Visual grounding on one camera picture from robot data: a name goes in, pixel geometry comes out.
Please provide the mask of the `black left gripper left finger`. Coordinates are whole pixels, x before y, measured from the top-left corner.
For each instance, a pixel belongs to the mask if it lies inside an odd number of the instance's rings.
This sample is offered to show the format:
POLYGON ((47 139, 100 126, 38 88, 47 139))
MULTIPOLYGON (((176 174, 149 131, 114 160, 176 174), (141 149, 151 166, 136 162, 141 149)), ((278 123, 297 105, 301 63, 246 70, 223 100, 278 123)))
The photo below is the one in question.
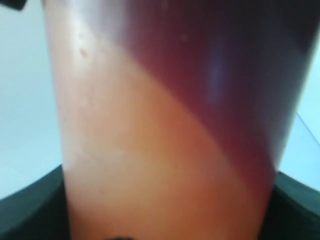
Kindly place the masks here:
POLYGON ((2 240, 69 240, 62 167, 0 201, 2 240))

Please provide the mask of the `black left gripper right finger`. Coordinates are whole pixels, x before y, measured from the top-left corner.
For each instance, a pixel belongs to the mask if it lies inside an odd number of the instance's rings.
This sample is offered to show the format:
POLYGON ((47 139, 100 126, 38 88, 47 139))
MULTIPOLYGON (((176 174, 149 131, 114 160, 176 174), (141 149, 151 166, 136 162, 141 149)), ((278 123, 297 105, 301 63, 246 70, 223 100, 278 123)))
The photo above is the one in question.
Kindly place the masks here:
POLYGON ((277 174, 259 240, 319 240, 320 192, 277 174))

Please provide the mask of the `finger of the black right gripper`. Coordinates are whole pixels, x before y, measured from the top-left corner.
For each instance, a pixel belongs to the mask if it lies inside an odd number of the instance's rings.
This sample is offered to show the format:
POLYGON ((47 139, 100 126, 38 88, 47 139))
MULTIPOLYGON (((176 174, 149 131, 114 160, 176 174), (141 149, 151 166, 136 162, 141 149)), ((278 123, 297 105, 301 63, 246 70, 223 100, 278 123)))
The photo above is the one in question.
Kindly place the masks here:
POLYGON ((0 5, 12 10, 21 11, 28 0, 0 0, 0 5))

